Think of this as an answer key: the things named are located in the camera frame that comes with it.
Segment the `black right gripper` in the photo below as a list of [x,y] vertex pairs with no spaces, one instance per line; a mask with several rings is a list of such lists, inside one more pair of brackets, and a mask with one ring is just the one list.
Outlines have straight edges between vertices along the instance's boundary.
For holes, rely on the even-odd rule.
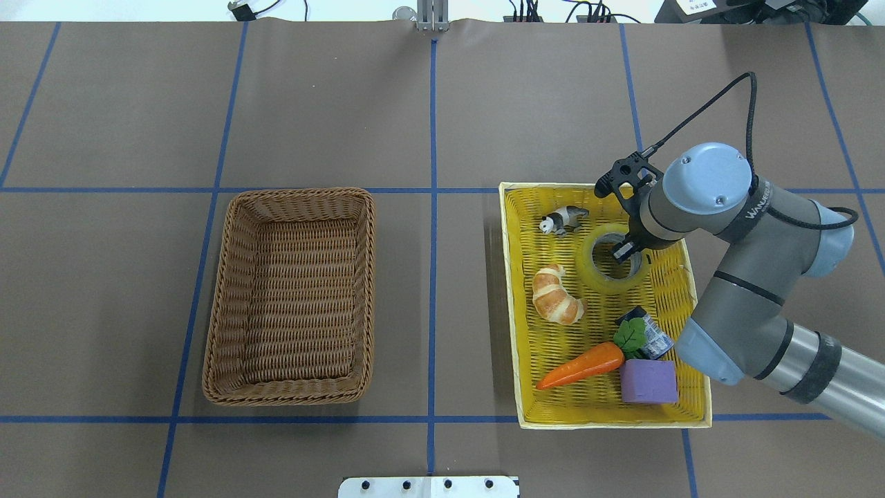
[[629,261],[641,265],[642,250],[664,249],[664,226],[655,218],[649,207],[641,207],[629,215],[628,238],[613,246],[613,258],[618,264]]

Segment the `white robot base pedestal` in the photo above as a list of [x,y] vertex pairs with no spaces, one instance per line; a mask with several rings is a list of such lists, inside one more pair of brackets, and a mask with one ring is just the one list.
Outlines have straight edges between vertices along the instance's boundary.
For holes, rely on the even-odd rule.
[[492,476],[414,476],[347,478],[338,497],[519,497],[518,478]]

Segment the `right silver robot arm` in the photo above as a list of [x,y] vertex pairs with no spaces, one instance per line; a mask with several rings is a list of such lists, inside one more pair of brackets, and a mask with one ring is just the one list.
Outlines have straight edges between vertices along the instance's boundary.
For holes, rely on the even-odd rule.
[[853,224],[753,173],[733,146],[696,145],[664,171],[649,164],[652,152],[616,160],[595,183],[595,196],[616,195],[628,215],[613,258],[665,249],[696,230],[728,245],[677,339],[680,359],[724,385],[754,378],[883,439],[883,365],[783,315],[801,277],[843,261]]

